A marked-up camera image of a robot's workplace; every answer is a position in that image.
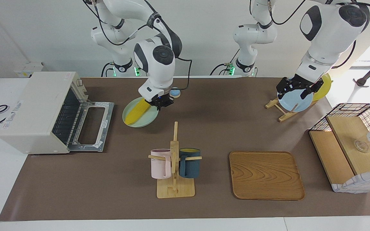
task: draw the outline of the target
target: brown tabletop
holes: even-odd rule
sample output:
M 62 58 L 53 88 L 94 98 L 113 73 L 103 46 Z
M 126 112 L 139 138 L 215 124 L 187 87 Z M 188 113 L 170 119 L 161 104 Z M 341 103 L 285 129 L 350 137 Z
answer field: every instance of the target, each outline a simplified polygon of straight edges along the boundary
M 104 152 L 29 155 L 0 221 L 370 215 L 370 193 L 332 191 L 306 131 L 331 110 L 327 100 L 279 123 L 281 112 L 264 108 L 276 97 L 278 82 L 192 79 L 190 88 L 153 123 L 135 129 L 124 125 L 121 115 L 139 97 L 144 79 L 84 79 L 92 101 L 116 104 Z M 179 87 L 185 84 L 185 79 L 175 80 Z M 179 121 L 180 147 L 201 149 L 201 173 L 195 197 L 157 199 L 147 156 L 151 149 L 169 147 L 174 121 Z M 97 132 L 89 126 L 84 130 Z M 236 150 L 291 152 L 304 184 L 304 200 L 236 199 L 228 161 Z

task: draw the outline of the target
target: mug rack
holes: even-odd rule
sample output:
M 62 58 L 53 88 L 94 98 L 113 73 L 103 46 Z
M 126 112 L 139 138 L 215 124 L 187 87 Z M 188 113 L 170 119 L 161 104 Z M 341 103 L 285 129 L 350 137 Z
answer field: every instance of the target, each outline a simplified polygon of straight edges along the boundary
M 172 177 L 157 180 L 157 197 L 176 198 L 195 196 L 195 183 L 192 178 L 183 178 L 179 176 L 179 141 L 178 141 L 178 122 L 175 122 L 173 130 L 173 140 L 170 145 L 171 150 L 171 173 Z M 150 159 L 165 160 L 164 157 L 149 155 Z M 199 160 L 199 157 L 188 157 L 185 160 Z

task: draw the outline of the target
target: blue mug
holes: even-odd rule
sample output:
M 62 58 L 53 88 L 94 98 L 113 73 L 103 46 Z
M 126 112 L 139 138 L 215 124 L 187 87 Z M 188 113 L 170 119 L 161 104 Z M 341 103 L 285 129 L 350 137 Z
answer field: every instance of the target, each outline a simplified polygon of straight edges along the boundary
M 197 178 L 199 176 L 199 167 L 201 160 L 185 160 L 187 157 L 201 156 L 201 150 L 196 148 L 179 149 L 179 175 L 184 178 Z

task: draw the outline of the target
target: plate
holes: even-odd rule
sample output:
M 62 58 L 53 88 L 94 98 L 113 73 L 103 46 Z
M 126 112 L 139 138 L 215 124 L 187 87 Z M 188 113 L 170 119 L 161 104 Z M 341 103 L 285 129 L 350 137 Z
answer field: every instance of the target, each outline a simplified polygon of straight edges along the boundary
M 313 101 L 318 101 L 321 98 L 324 98 L 328 94 L 330 87 L 332 86 L 332 80 L 328 73 L 322 76 L 322 80 L 323 80 L 323 85 L 321 86 L 319 91 L 314 94 Z
M 304 111 L 311 105 L 313 101 L 313 93 L 307 95 L 304 99 L 301 99 L 302 92 L 304 92 L 304 89 L 288 92 L 279 100 L 279 103 L 288 111 L 291 111 L 296 104 L 298 104 L 298 106 L 293 112 Z
M 122 120 L 125 123 L 125 118 L 129 114 L 129 112 L 132 111 L 132 109 L 137 105 L 137 103 L 143 99 L 142 97 L 136 98 L 133 101 L 131 101 L 122 112 Z M 133 124 L 130 124 L 128 126 L 130 127 L 145 127 L 148 124 L 152 123 L 156 117 L 158 116 L 159 111 L 157 110 L 157 107 L 151 106 L 148 111 L 146 111 L 139 120 Z

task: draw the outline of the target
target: pink mug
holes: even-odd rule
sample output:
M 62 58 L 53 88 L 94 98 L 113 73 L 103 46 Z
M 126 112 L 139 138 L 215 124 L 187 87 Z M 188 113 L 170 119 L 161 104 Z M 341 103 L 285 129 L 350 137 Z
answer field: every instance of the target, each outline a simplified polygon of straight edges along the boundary
M 164 157 L 165 160 L 151 159 L 151 176 L 154 179 L 167 179 L 171 177 L 171 151 L 170 149 L 154 149 L 151 155 Z

